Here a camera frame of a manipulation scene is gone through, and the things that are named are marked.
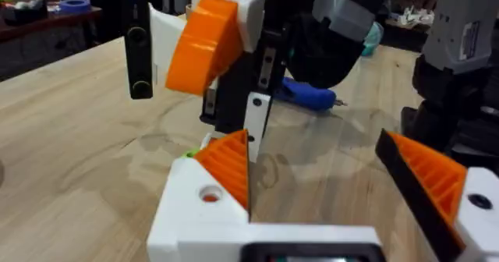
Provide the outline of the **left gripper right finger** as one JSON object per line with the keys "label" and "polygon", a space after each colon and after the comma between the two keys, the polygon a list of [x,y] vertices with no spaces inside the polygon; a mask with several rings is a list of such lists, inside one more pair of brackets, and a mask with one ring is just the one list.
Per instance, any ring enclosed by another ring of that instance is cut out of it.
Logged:
{"label": "left gripper right finger", "polygon": [[439,261],[498,259],[498,177],[402,134],[380,131],[375,153]]}

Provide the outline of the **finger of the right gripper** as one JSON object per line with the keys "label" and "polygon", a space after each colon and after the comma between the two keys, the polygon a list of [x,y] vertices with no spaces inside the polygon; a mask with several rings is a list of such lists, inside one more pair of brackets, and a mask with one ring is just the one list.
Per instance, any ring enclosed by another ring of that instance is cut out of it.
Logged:
{"label": "finger of the right gripper", "polygon": [[202,95],[245,52],[256,51],[266,0],[191,0],[165,87]]}

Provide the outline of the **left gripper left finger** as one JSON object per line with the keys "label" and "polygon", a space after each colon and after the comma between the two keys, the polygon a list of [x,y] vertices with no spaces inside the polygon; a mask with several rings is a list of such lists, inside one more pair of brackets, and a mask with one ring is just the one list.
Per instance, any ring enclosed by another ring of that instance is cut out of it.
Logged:
{"label": "left gripper left finger", "polygon": [[204,147],[172,162],[149,235],[150,261],[180,261],[188,228],[247,223],[250,212],[248,132],[207,138]]}

